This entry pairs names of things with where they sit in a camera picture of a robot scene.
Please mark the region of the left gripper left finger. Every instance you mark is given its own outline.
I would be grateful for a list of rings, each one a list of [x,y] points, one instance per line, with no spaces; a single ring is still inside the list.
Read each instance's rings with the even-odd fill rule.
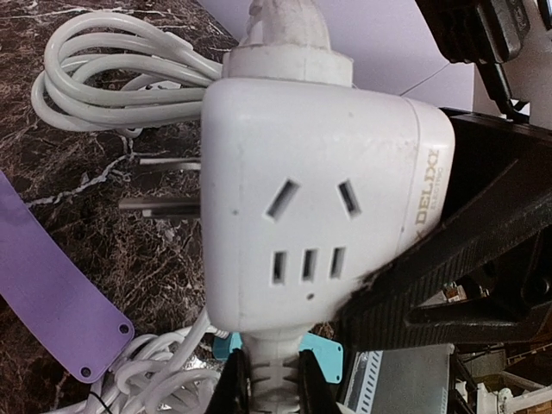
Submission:
[[[248,357],[236,348],[226,361],[206,414],[248,414],[250,374]]]

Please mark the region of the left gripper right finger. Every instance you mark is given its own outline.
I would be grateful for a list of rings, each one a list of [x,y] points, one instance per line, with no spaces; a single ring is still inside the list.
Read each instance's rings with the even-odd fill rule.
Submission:
[[[298,395],[300,414],[340,414],[316,356],[310,350],[299,353]]]

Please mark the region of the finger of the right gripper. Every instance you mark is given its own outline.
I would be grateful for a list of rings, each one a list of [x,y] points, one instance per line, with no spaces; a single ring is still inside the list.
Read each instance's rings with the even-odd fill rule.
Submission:
[[[551,131],[528,123],[443,108],[455,132],[455,154],[442,220],[452,217],[533,145],[551,145]]]
[[[551,298],[536,277],[549,215],[458,215],[364,278],[338,312],[350,349],[524,342]]]

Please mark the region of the white cube socket adapter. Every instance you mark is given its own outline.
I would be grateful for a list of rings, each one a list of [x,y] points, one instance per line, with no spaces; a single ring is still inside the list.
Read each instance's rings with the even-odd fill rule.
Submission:
[[[438,223],[455,133],[438,108],[342,86],[225,78],[204,96],[200,220],[219,329],[329,321]]]

